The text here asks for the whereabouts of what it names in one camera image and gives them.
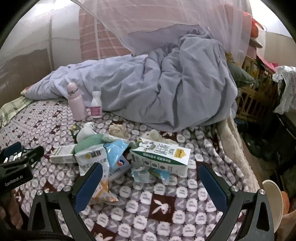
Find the operator left hand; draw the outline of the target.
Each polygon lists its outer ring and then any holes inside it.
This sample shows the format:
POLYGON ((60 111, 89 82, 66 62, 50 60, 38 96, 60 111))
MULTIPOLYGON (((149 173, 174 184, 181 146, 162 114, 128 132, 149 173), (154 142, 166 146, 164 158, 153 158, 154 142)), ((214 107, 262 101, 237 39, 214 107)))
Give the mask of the operator left hand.
POLYGON ((6 217, 16 229, 20 229, 23 219, 20 213, 18 202, 16 201, 16 190, 11 190, 10 194, 6 193, 1 196, 1 220, 6 217))

